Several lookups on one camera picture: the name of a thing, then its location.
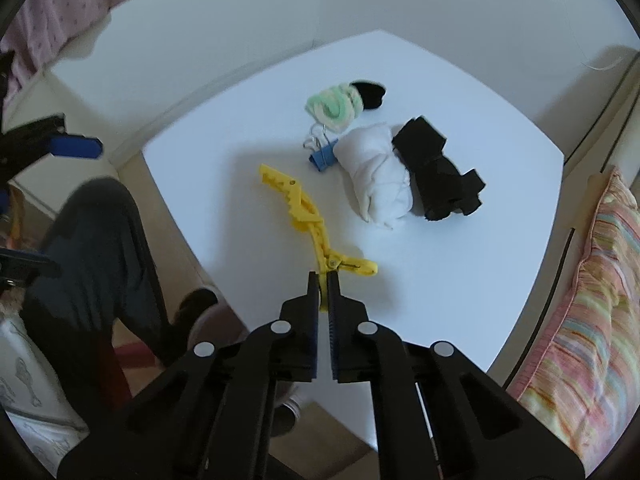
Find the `black rolled sock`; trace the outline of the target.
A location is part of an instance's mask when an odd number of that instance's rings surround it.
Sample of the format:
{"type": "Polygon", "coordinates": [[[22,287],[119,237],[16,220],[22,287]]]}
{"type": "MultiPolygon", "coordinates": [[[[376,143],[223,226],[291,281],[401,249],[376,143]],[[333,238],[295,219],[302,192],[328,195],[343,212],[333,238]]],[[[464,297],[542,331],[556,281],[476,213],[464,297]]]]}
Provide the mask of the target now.
{"type": "Polygon", "coordinates": [[[393,137],[400,160],[413,177],[424,217],[440,221],[450,214],[474,214],[486,186],[475,169],[462,174],[444,154],[447,139],[423,116],[411,118],[393,137]]]}

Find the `blue binder clip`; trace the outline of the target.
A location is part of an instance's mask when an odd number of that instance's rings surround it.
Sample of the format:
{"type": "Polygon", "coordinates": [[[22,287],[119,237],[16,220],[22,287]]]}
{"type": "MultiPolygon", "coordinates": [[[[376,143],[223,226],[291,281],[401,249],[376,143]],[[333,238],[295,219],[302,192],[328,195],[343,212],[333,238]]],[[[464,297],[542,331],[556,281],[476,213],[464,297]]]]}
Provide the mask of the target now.
{"type": "Polygon", "coordinates": [[[310,127],[303,142],[303,148],[309,152],[308,159],[319,172],[326,171],[337,163],[334,154],[334,146],[337,142],[338,136],[329,131],[325,125],[316,122],[310,127]]]}

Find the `striped colourful quilt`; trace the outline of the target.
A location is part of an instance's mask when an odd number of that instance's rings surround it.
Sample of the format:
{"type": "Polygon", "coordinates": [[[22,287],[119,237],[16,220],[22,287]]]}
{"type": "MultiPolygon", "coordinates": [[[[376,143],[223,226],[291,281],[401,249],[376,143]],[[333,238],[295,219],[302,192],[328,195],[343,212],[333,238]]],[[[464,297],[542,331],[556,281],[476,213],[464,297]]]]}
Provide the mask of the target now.
{"type": "Polygon", "coordinates": [[[608,176],[570,287],[508,391],[593,472],[639,408],[639,205],[608,176]]]}

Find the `black scrunchie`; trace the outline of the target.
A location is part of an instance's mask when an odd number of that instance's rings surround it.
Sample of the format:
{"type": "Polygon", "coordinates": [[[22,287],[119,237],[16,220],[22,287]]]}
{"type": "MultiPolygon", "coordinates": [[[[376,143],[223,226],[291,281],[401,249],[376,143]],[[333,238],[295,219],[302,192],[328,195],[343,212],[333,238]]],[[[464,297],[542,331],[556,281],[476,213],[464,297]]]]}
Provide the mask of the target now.
{"type": "Polygon", "coordinates": [[[383,104],[386,88],[373,81],[357,80],[350,84],[360,95],[364,110],[377,110],[383,104]]]}

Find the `white bedside table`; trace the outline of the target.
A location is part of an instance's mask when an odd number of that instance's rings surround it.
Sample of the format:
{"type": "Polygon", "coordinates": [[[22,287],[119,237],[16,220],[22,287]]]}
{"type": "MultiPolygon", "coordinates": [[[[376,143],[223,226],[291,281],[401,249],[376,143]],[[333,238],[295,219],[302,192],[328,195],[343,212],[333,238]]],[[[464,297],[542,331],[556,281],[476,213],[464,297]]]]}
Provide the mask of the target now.
{"type": "Polygon", "coordinates": [[[249,328],[299,295],[316,262],[268,165],[299,180],[332,247],[378,274],[341,274],[344,295],[406,341],[448,340],[502,382],[497,359],[535,283],[556,213],[564,157],[497,93],[443,58],[388,32],[352,36],[282,62],[209,99],[156,136],[143,157],[202,268],[249,328]],[[358,125],[400,127],[424,117],[461,171],[484,181],[480,209],[429,222],[409,214],[390,229],[360,218],[349,176],[319,171],[304,147],[304,104],[332,84],[385,87],[358,125]]]}

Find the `yellow plastic hair clip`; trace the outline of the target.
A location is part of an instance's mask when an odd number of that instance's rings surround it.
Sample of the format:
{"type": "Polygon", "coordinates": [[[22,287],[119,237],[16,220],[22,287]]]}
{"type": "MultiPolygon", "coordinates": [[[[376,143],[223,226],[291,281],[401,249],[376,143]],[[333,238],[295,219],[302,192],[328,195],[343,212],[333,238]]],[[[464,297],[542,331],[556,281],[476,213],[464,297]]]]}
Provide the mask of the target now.
{"type": "Polygon", "coordinates": [[[348,271],[361,276],[375,276],[378,265],[367,259],[349,257],[331,247],[329,232],[320,210],[306,194],[299,180],[270,166],[259,167],[262,182],[281,193],[288,204],[288,214],[297,231],[310,235],[316,256],[321,292],[320,310],[328,310],[328,282],[332,271],[348,271]]]}

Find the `pink dotted curtain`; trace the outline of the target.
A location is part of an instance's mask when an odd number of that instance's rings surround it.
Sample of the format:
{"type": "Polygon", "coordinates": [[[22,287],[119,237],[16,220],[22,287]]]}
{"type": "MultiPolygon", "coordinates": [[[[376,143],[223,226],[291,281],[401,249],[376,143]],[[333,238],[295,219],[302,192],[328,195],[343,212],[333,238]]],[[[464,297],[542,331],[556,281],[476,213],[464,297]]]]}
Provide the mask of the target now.
{"type": "Polygon", "coordinates": [[[1,49],[15,53],[4,102],[11,102],[70,40],[125,1],[25,0],[1,38],[1,49]]]}

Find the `white rolled sock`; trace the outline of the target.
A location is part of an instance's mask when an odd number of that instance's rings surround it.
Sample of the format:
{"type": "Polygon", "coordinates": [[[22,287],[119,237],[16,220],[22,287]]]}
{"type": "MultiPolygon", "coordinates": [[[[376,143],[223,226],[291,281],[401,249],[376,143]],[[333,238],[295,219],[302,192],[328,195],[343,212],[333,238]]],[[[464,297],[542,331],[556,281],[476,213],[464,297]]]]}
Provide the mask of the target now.
{"type": "Polygon", "coordinates": [[[392,140],[392,129],[376,124],[352,129],[333,149],[352,181],[360,217],[389,229],[413,206],[410,174],[392,140]]]}

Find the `white patterned left sleeve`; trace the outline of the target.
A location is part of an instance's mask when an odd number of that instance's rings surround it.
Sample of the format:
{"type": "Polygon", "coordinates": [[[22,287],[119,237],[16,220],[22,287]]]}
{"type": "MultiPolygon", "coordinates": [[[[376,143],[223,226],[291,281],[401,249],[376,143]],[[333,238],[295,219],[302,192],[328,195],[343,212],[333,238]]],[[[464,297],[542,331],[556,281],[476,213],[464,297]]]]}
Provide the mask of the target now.
{"type": "Polygon", "coordinates": [[[85,367],[56,367],[21,315],[1,317],[1,406],[37,462],[52,476],[89,434],[86,419],[100,405],[85,367]]]}

